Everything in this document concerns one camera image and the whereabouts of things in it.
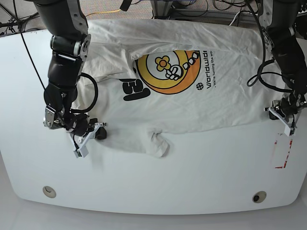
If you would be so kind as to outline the black robot arm image-left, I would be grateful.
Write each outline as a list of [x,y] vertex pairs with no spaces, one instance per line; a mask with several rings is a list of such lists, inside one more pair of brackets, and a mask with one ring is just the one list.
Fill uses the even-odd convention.
[[64,128],[72,136],[83,137],[93,133],[97,140],[104,140],[103,127],[95,130],[98,122],[90,119],[88,112],[98,99],[98,86],[94,83],[94,99],[85,109],[73,109],[77,99],[80,77],[93,81],[83,73],[91,36],[88,23],[78,0],[35,0],[34,5],[47,30],[52,34],[52,58],[48,69],[48,85],[44,90],[46,103],[44,125],[49,129]]

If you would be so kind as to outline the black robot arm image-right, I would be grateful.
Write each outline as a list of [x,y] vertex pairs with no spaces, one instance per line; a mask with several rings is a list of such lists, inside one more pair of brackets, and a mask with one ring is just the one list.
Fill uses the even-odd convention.
[[[260,31],[262,48],[269,49],[272,59],[262,58],[257,74],[248,80],[247,86],[259,81],[269,89],[285,93],[285,97],[275,105],[276,113],[285,119],[295,117],[307,106],[307,64],[295,36],[297,32],[307,35],[307,17],[298,15],[306,4],[305,0],[262,0],[259,12],[252,12]],[[279,76],[286,89],[270,85],[262,78],[264,67],[273,62],[281,71]]]

